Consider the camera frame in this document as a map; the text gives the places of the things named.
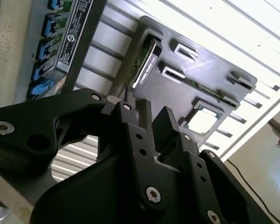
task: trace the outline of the cable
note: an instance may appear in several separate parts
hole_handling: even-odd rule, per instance
[[[236,165],[234,165],[230,160],[227,160],[227,161],[238,171],[238,174],[243,179],[243,181],[247,184],[247,186],[251,189],[251,191],[256,195],[256,197],[261,201],[261,203],[265,207],[267,213],[269,213],[280,224],[280,220],[273,213],[271,213],[271,211],[268,209],[266,203],[261,199],[261,197],[256,193],[256,191],[251,187],[251,185],[246,181],[246,179],[243,177],[241,171],[239,171],[238,167]]]

